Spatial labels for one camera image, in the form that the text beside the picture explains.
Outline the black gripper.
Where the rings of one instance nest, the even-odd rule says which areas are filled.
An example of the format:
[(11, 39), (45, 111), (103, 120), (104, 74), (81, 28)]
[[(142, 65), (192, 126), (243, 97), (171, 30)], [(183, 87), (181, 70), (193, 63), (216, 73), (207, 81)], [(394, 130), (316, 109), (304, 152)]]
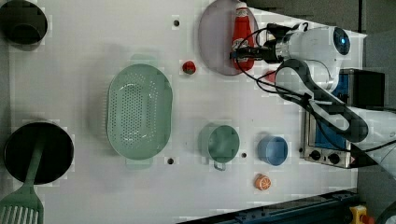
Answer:
[[(251, 38), (255, 35), (256, 41), (262, 31), (268, 31), (274, 37), (272, 40), (266, 40), (263, 45), (250, 43)], [(276, 46), (289, 34), (291, 28), (268, 23), (265, 28), (261, 28), (253, 33), (249, 33), (244, 38), (235, 39), (229, 58), (231, 60), (252, 59), (255, 61), (266, 61), (267, 63), (281, 63), (284, 57), (276, 52)]]

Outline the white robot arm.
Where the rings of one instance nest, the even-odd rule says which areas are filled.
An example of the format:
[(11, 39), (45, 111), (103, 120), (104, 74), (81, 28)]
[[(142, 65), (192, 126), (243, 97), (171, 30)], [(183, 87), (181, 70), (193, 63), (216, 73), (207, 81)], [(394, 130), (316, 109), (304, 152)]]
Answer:
[(307, 29), (267, 24), (275, 38), (251, 47), (247, 39), (234, 44), (230, 59), (276, 63), (271, 85), (281, 98), (294, 102), (315, 120), (327, 125), (353, 146), (365, 152), (389, 174), (396, 173), (395, 113), (384, 108), (364, 109), (347, 105), (332, 95), (351, 40), (336, 26)]

